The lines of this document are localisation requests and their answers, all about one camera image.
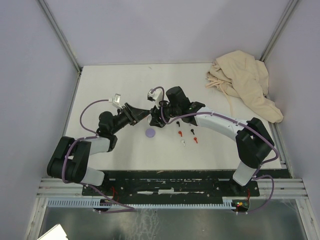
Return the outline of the white earbud case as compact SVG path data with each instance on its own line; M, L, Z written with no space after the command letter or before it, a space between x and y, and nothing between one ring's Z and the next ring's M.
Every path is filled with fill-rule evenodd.
M151 120L152 120L152 117L149 115L149 116L147 117L147 122L148 122L148 124L150 124Z

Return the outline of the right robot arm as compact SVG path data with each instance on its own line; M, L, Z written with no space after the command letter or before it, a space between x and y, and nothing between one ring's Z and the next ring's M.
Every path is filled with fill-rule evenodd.
M240 163L229 183L231 193L242 195L257 174L275 144L262 121L256 117L242 120L213 111L205 104L190 101L181 87L165 91L158 86L151 89L147 99L155 103L150 111L150 125L163 128L176 120L207 128L235 141Z

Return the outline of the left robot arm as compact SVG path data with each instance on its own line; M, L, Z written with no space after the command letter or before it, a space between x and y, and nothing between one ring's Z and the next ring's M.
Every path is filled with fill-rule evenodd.
M109 111L102 112L94 136L78 139L63 136L59 140L47 165L47 174L64 183L93 185L99 195L106 195L111 189L111 183L105 179L103 171L88 167L89 157L111 152L118 140L116 133L127 125L134 126L149 114L149 110L128 103L116 115Z

